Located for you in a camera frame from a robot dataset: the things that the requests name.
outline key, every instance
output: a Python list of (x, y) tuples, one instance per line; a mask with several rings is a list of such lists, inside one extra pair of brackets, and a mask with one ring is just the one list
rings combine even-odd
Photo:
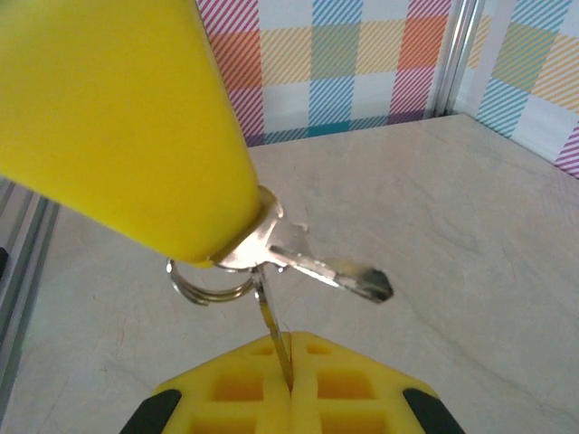
[(228, 254), (217, 260), (219, 267), (244, 271), (270, 263), (280, 271), (287, 267), (296, 269), (377, 304), (393, 295), (388, 277), (379, 269), (349, 259), (316, 258), (308, 245), (307, 228), (290, 222), (275, 195), (264, 187), (261, 203), (256, 224)]

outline checkered backdrop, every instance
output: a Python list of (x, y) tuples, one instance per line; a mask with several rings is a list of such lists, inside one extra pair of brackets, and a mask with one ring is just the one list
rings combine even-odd
[(579, 178), (579, 0), (487, 0), (455, 109)]
[(452, 0), (197, 0), (249, 146), (427, 117)]

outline yellow keychain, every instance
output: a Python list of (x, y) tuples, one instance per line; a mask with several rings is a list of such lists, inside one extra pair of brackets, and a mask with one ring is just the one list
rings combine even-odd
[(0, 5), (0, 173), (203, 265), (259, 209), (242, 132), (187, 0)]

